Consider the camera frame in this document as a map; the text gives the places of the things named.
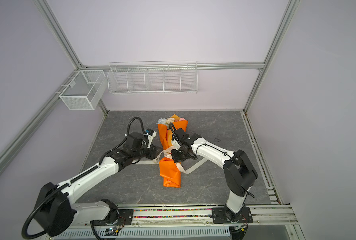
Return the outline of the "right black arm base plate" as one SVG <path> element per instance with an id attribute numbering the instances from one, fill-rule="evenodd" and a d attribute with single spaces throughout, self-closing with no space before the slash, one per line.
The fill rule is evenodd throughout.
<path id="1" fill-rule="evenodd" d="M 234 213 L 226 206 L 212 208 L 211 217 L 214 224 L 250 224 L 253 217 L 250 208 L 243 206 L 238 213 Z"/>

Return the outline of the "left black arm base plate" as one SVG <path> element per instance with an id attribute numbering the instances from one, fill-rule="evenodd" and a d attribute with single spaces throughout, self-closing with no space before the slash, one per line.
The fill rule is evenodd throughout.
<path id="1" fill-rule="evenodd" d="M 118 209 L 111 210 L 109 214 L 98 221 L 100 226 L 126 226 L 132 223 L 134 209 Z"/>

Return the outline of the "white fake rose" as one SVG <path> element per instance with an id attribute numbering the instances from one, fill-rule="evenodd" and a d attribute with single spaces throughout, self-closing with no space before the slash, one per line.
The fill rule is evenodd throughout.
<path id="1" fill-rule="evenodd" d="M 167 119 L 163 119 L 163 118 L 159 119 L 157 121 L 157 125 L 167 125 Z"/>

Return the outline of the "white printed ribbon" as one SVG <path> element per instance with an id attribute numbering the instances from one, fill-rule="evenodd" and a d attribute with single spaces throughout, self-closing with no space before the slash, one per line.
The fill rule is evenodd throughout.
<path id="1" fill-rule="evenodd" d="M 140 160 L 138 163 L 136 163 L 136 165 L 157 165 L 161 161 L 160 157 L 162 154 L 164 155 L 164 157 L 168 157 L 169 159 L 172 158 L 171 150 L 173 150 L 173 149 L 174 149 L 174 146 L 171 146 L 171 147 L 167 148 L 166 150 L 161 151 L 155 159 Z M 180 163 L 175 163 L 175 165 L 181 173 L 188 175 L 188 174 L 191 174 L 192 172 L 194 172 L 197 168 L 199 168 L 201 165 L 203 165 L 206 161 L 208 161 L 208 159 L 202 158 L 201 160 L 199 160 L 193 166 L 191 166 L 189 169 L 186 169 L 186 170 Z"/>

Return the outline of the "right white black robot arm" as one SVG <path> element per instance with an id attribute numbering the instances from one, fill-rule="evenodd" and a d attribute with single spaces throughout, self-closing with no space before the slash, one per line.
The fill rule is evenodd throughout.
<path id="1" fill-rule="evenodd" d="M 223 209 L 214 209 L 214 220 L 248 225 L 253 220 L 250 218 L 250 208 L 246 207 L 247 196 L 254 198 L 250 192 L 252 186 L 258 178 L 252 162 L 247 154 L 238 150 L 236 152 L 222 149 L 198 134 L 188 135 L 183 129 L 172 130 L 171 155 L 175 163 L 183 162 L 187 159 L 211 161 L 223 169 L 227 187 L 230 190 L 228 200 Z"/>

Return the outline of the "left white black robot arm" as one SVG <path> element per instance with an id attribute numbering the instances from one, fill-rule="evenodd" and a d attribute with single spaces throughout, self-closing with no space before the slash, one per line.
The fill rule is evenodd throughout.
<path id="1" fill-rule="evenodd" d="M 26 240 L 43 235 L 55 237 L 72 225 L 95 222 L 102 225 L 115 225 L 115 232 L 129 225 L 132 214 L 120 211 L 109 199 L 95 203 L 78 203 L 78 199 L 91 188 L 117 174 L 127 166 L 141 159 L 154 160 L 162 151 L 152 144 L 157 133 L 141 128 L 141 132 L 132 133 L 131 123 L 127 126 L 125 138 L 115 147 L 105 152 L 100 160 L 80 174 L 57 185 L 47 183 L 38 195 L 35 207 L 22 227 L 22 237 Z"/>

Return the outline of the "orange wrapping paper sheet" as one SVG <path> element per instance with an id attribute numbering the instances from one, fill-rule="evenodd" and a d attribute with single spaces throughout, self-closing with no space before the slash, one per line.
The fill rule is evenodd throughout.
<path id="1" fill-rule="evenodd" d="M 188 121 L 179 121 L 180 117 L 172 115 L 170 118 L 175 118 L 176 121 L 172 123 L 176 129 L 182 128 L 187 130 Z M 173 146 L 172 144 L 172 132 L 170 125 L 158 125 L 159 138 L 162 144 L 163 150 Z M 163 178 L 163 186 L 170 188 L 181 187 L 181 172 L 175 165 L 173 158 L 163 157 L 159 162 L 160 176 Z"/>

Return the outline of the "cream fake rose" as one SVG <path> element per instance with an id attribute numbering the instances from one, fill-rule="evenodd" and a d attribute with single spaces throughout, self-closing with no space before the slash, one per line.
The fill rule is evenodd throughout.
<path id="1" fill-rule="evenodd" d="M 176 121 L 175 118 L 168 118 L 166 119 L 166 124 L 169 125 L 170 123 L 174 123 Z"/>

